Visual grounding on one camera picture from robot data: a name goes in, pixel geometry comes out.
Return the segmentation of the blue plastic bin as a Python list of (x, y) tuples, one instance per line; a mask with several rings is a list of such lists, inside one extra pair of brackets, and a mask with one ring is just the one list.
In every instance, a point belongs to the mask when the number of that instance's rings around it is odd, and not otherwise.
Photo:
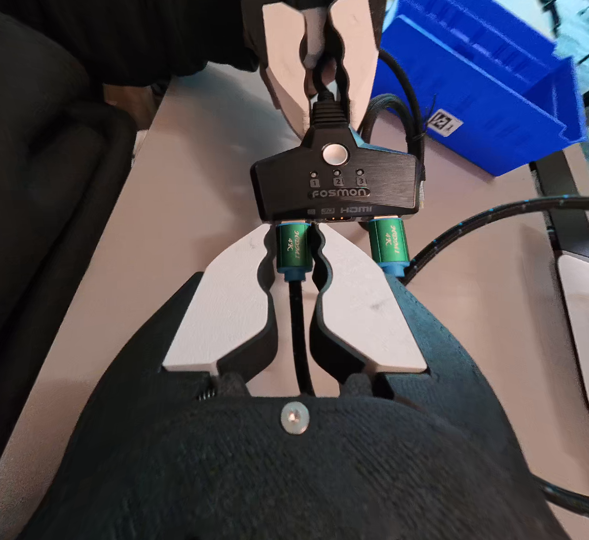
[(572, 58), (494, 0), (394, 0), (380, 44), (427, 133), (493, 176), (587, 139)]

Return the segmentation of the wooden cabinet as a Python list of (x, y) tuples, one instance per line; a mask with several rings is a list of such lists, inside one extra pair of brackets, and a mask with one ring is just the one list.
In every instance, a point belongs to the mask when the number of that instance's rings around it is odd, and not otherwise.
[(105, 102), (127, 112), (139, 131), (148, 130), (157, 114), (161, 98), (151, 87), (102, 86)]

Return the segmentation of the black office chair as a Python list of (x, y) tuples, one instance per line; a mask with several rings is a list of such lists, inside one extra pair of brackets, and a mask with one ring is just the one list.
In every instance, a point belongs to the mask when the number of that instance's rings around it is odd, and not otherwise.
[(1, 14), (1, 452), (127, 179), (136, 125)]

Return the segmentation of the person's left forearm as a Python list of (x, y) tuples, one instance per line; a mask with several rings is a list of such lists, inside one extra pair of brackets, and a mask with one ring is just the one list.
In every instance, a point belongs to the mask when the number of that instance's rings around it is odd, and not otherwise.
[(207, 64), (254, 72), (241, 0), (1, 0), (1, 12), (60, 44), (90, 76), (147, 87)]

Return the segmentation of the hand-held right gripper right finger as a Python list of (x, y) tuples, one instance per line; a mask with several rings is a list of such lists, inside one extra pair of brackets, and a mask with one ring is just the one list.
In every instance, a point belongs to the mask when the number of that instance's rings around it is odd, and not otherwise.
[(329, 225), (314, 225), (312, 279), (318, 289), (309, 332), (313, 360), (338, 383), (353, 374), (428, 369), (387, 276)]

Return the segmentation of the grey desk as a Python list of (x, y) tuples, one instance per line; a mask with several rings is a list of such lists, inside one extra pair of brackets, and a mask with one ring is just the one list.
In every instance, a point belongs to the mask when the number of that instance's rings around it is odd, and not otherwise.
[[(252, 163), (295, 145), (257, 74), (172, 82), (1, 458), (1, 539), (34, 513), (122, 346), (259, 225)], [(478, 364), (530, 469), (588, 495), (588, 409), (543, 215), (461, 237), (408, 287)]]

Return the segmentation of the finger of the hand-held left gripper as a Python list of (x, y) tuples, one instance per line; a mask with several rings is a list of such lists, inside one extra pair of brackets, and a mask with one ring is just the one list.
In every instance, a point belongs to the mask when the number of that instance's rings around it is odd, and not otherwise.
[(306, 70), (300, 58), (305, 18), (283, 2), (262, 9), (268, 65), (266, 77), (292, 131), (304, 136), (310, 126), (310, 100), (306, 95)]
[(379, 56), (369, 0), (335, 0), (328, 15), (339, 42), (343, 71), (341, 98), (350, 125), (358, 131), (371, 100)]

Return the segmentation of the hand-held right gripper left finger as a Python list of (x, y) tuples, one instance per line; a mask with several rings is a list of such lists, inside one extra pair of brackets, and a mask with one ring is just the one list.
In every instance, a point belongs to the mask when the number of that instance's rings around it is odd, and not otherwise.
[(167, 371), (236, 373), (248, 383), (272, 363), (275, 255), (275, 231), (261, 225), (207, 266), (163, 360)]

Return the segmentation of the white flat device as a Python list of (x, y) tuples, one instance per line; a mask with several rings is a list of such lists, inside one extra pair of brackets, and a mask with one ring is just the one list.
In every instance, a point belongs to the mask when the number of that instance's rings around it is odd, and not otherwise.
[(556, 262), (572, 345), (588, 404), (588, 257), (562, 251)]

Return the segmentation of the black video switch box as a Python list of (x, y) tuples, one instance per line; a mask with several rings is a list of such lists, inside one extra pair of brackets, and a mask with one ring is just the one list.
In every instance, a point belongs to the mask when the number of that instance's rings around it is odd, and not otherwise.
[(365, 221), (418, 212), (423, 165), (358, 139), (331, 100), (315, 103), (300, 146), (255, 162), (250, 176), (263, 222)]

